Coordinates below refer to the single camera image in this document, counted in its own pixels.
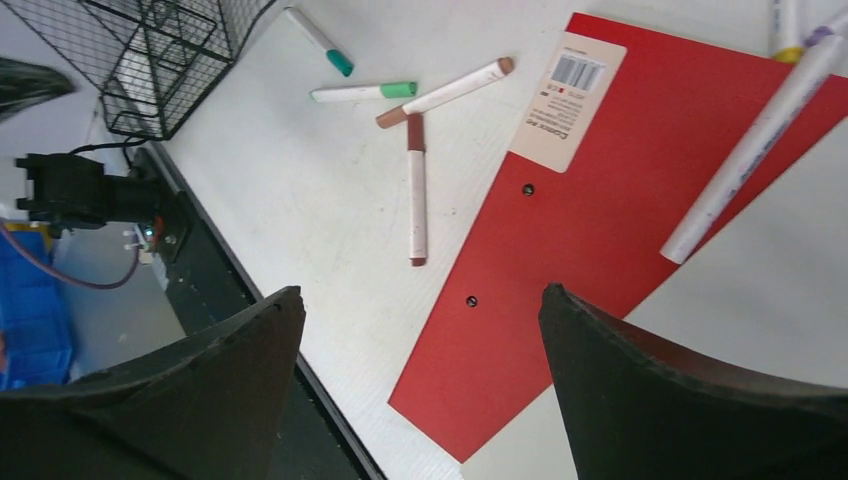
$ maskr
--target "teal marker cap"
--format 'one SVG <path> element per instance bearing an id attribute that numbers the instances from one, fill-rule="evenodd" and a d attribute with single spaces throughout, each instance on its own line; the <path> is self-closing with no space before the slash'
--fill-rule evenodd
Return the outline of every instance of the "teal marker cap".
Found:
<path id="1" fill-rule="evenodd" d="M 345 77 L 349 77 L 353 73 L 353 63 L 348 60 L 342 52 L 338 50 L 327 50 L 327 60 Z"/>
<path id="2" fill-rule="evenodd" d="M 385 98 L 414 97 L 418 93 L 418 84 L 415 82 L 384 83 L 380 85 L 380 93 Z"/>

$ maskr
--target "white marker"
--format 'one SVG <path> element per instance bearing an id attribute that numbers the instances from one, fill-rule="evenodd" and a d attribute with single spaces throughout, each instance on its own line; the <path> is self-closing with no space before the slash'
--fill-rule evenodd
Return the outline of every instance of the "white marker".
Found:
<path id="1" fill-rule="evenodd" d="M 418 84 L 415 82 L 396 82 L 359 87 L 319 88 L 309 92 L 309 95 L 316 102 L 349 102 L 382 98 L 408 98 L 414 97 L 416 92 L 418 92 Z"/>
<path id="2" fill-rule="evenodd" d="M 804 41 L 804 45 L 810 48 L 828 35 L 848 36 L 848 6 L 836 12 L 836 15 L 830 17 L 822 26 L 813 30 L 812 35 Z"/>
<path id="3" fill-rule="evenodd" d="M 407 117 L 409 151 L 410 231 L 409 259 L 413 267 L 427 263 L 427 189 L 424 169 L 424 118 L 413 113 Z"/>
<path id="4" fill-rule="evenodd" d="M 377 117 L 377 125 L 382 128 L 389 128 L 393 125 L 402 123 L 406 120 L 407 115 L 411 113 L 424 113 L 430 109 L 436 108 L 439 105 L 447 103 L 455 98 L 459 98 L 466 93 L 473 92 L 480 87 L 496 82 L 512 73 L 514 69 L 515 64 L 512 62 L 511 58 L 499 58 L 475 72 L 469 73 L 468 75 L 439 87 L 426 95 L 422 95 L 415 100 L 389 110 Z"/>
<path id="5" fill-rule="evenodd" d="M 695 250 L 757 165 L 839 65 L 845 43 L 845 38 L 830 35 L 807 50 L 663 245 L 660 253 L 664 257 L 683 263 Z"/>
<path id="6" fill-rule="evenodd" d="M 306 16 L 300 13 L 300 10 L 294 7 L 286 7 L 284 10 L 286 16 L 295 25 L 300 28 L 300 31 L 306 35 L 313 45 L 321 49 L 327 56 L 327 60 L 345 77 L 349 77 L 353 73 L 353 63 L 344 56 L 344 54 L 336 47 L 333 42 L 324 35 L 318 27 L 315 26 Z"/>
<path id="7" fill-rule="evenodd" d="M 804 9 L 801 0 L 772 0 L 771 58 L 798 63 L 804 54 Z"/>

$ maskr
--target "blue plastic bin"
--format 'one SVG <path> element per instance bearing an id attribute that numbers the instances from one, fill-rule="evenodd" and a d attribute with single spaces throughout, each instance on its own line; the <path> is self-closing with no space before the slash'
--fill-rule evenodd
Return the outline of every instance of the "blue plastic bin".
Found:
<path id="1" fill-rule="evenodd" d="M 13 232 L 36 257 L 49 262 L 36 232 Z M 0 236 L 0 331 L 6 343 L 0 390 L 64 383 L 71 364 L 70 316 L 57 282 Z"/>

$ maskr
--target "wire basket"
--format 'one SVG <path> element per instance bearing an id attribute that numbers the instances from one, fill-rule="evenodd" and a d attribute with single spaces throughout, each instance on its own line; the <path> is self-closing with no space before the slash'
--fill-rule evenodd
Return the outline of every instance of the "wire basket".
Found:
<path id="1" fill-rule="evenodd" d="M 0 0 L 100 90 L 117 134 L 168 140 L 274 0 Z"/>

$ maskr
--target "red file folder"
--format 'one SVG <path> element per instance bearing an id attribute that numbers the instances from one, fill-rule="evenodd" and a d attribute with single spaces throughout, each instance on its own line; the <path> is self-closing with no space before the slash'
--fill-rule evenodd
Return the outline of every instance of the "red file folder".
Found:
<path id="1" fill-rule="evenodd" d="M 567 30 L 624 62 L 565 173 L 507 152 L 389 400 L 461 462 L 551 384 L 544 287 L 626 316 L 677 268 L 660 247 L 791 68 L 589 15 Z M 846 115 L 831 77 L 710 236 Z"/>

